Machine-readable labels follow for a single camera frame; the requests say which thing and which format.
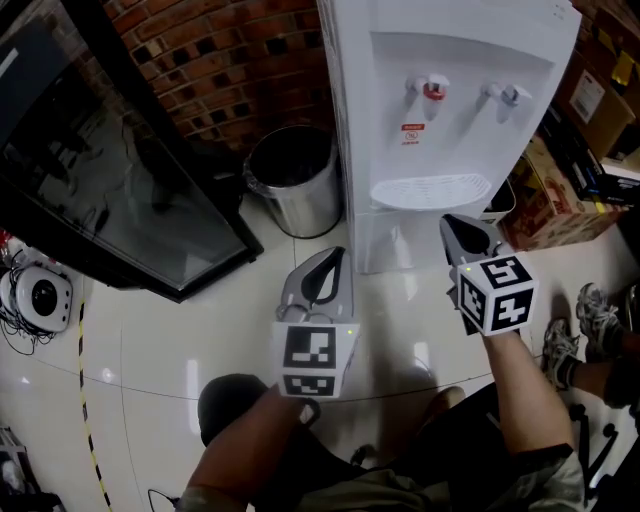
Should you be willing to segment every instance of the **water dispenser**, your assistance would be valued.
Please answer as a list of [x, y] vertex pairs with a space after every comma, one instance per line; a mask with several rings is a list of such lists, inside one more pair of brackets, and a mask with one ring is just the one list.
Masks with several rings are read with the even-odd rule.
[[446, 263], [438, 221], [478, 217], [573, 50], [568, 0], [321, 0], [355, 268]]

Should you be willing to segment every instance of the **glass door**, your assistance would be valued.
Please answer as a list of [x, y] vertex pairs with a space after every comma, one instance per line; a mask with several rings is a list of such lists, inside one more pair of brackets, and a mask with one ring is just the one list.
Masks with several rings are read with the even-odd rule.
[[0, 225], [106, 284], [177, 301], [262, 251], [228, 193], [200, 186], [98, 0], [0, 8]]

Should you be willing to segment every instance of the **yellow and black tape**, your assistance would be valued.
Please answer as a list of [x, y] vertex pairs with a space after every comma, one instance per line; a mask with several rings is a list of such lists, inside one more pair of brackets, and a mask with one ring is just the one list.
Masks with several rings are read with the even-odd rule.
[[84, 394], [84, 369], [82, 368], [82, 352], [84, 350], [84, 330], [82, 327], [83, 320], [84, 320], [84, 297], [82, 299], [82, 305], [80, 306], [80, 319], [78, 321], [78, 330], [79, 330], [78, 366], [80, 368], [80, 399], [82, 400], [82, 416], [84, 418], [84, 428], [87, 433], [87, 441], [89, 443], [89, 450], [91, 452], [91, 462], [93, 462], [93, 467], [96, 470], [96, 475], [98, 475], [98, 482], [100, 483], [100, 489], [102, 490], [104, 501], [107, 503], [107, 508], [109, 509], [109, 512], [113, 512], [111, 508], [111, 500], [109, 499], [109, 495], [107, 494], [107, 491], [104, 488], [104, 482], [102, 481], [102, 474], [100, 473], [100, 466], [98, 466], [98, 461], [96, 460], [96, 453], [93, 445], [93, 438], [91, 437], [91, 429], [89, 428], [89, 412], [87, 411], [87, 398]]

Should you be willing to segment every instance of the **brick wall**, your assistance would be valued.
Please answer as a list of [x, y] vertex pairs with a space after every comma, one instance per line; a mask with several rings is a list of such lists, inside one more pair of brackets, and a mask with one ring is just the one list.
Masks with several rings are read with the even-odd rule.
[[333, 128], [315, 0], [108, 0], [180, 133], [247, 152], [287, 124]]

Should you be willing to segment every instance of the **tile floor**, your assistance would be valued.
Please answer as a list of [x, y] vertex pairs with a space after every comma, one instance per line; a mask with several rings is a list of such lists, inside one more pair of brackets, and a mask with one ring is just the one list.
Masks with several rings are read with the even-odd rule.
[[[248, 200], [243, 214], [265, 246], [258, 260], [177, 305], [145, 291], [117, 291], [75, 276], [74, 314], [67, 332], [33, 357], [0, 343], [0, 421], [29, 450], [45, 490], [70, 512], [106, 510], [91, 467], [78, 387], [77, 318], [85, 309], [85, 391], [95, 451], [115, 512], [150, 511], [147, 489], [179, 495], [203, 447], [197, 398], [219, 375], [242, 372], [274, 380], [267, 336], [288, 273], [314, 253], [347, 245], [339, 225], [309, 241], [284, 235]], [[617, 228], [593, 242], [532, 253], [541, 277], [535, 320], [523, 332], [542, 352], [547, 322], [571, 307], [578, 290], [596, 281], [615, 291], [640, 275]], [[471, 394], [492, 381], [478, 335], [467, 337], [445, 295], [448, 269], [356, 276], [362, 335], [343, 396], [323, 406], [314, 429], [337, 455], [366, 443], [381, 458], [402, 449], [437, 388]], [[11, 341], [20, 347], [21, 340]], [[596, 430], [614, 421], [621, 431], [608, 471], [636, 438], [625, 411], [611, 411], [581, 394]], [[595, 454], [602, 436], [594, 436]], [[162, 498], [156, 511], [171, 510]]]

